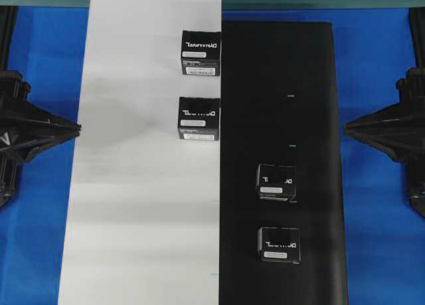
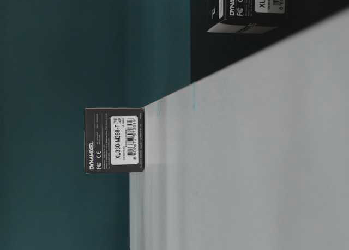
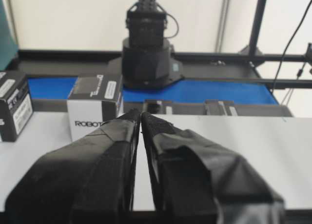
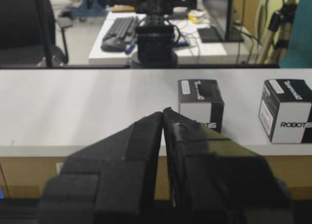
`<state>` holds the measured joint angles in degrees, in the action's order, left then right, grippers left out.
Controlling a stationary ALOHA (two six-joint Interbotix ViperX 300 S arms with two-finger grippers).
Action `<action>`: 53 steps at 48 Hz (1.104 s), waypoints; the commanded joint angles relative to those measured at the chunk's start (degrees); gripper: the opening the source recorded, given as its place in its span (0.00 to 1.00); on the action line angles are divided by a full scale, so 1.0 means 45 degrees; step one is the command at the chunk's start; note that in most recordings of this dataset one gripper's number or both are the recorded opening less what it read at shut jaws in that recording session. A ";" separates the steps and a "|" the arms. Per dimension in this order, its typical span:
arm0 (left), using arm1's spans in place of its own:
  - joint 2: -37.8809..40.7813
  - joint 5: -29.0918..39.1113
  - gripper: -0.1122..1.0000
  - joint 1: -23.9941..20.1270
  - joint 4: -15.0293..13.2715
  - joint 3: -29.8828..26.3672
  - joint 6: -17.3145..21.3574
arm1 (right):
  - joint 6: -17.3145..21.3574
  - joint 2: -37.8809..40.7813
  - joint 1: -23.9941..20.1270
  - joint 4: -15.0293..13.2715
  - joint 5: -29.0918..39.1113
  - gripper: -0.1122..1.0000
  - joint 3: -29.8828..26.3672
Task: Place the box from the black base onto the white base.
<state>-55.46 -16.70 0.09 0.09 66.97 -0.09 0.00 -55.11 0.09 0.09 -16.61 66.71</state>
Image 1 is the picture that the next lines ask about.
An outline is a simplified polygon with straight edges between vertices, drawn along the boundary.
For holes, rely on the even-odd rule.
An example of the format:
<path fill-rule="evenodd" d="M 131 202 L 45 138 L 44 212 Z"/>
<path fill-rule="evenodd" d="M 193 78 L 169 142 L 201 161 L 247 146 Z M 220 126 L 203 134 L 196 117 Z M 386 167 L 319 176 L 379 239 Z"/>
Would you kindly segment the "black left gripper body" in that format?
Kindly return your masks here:
<path fill-rule="evenodd" d="M 18 164 L 50 148 L 50 113 L 27 100 L 30 91 L 20 72 L 1 72 L 1 155 Z"/>

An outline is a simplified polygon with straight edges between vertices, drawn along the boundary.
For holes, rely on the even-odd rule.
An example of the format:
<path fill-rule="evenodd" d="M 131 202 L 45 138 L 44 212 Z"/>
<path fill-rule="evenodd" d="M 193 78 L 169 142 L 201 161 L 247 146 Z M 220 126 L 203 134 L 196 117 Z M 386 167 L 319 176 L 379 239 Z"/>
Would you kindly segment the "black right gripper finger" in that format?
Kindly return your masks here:
<path fill-rule="evenodd" d="M 343 126 L 343 132 L 345 135 L 366 144 L 375 149 L 385 149 L 385 145 L 380 143 L 375 138 L 373 130 L 382 128 L 384 126 L 383 120 L 359 122 L 359 118 L 347 122 Z"/>

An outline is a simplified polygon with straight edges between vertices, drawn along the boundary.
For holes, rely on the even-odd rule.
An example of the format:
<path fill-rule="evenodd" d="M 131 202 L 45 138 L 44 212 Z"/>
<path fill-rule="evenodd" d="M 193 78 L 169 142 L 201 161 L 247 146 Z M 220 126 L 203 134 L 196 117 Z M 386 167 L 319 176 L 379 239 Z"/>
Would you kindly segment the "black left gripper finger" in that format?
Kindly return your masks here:
<path fill-rule="evenodd" d="M 42 137 L 46 139 L 42 145 L 51 148 L 77 138 L 81 133 L 82 126 L 67 120 L 66 123 L 43 124 L 41 129 L 43 130 Z"/>

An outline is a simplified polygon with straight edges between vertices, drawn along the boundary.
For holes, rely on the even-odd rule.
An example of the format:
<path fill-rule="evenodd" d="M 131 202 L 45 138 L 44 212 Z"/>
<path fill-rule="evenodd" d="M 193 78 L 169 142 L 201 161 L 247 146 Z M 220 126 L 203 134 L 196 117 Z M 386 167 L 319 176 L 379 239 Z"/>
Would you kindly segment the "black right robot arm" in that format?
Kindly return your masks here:
<path fill-rule="evenodd" d="M 424 8 L 409 9 L 416 66 L 397 80 L 399 102 L 344 125 L 344 133 L 406 170 L 409 205 L 424 216 Z"/>

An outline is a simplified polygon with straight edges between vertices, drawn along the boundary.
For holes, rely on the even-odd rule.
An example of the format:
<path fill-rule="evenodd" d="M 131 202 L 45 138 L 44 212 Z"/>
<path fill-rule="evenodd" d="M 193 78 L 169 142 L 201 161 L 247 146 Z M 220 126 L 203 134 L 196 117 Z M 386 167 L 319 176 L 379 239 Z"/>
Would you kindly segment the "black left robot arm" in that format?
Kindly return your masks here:
<path fill-rule="evenodd" d="M 18 7 L 1 6 L 1 206 L 17 188 L 20 166 L 80 135 L 82 126 L 28 101 L 31 85 L 7 70 Z"/>

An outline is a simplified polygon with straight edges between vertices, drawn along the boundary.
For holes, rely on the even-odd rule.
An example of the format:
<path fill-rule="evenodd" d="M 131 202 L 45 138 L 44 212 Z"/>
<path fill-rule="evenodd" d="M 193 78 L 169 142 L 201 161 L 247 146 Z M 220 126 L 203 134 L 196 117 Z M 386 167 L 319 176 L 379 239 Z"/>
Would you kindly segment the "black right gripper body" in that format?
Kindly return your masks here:
<path fill-rule="evenodd" d="M 406 164 L 424 158 L 424 69 L 410 68 L 396 82 L 400 101 L 379 110 L 376 148 Z"/>

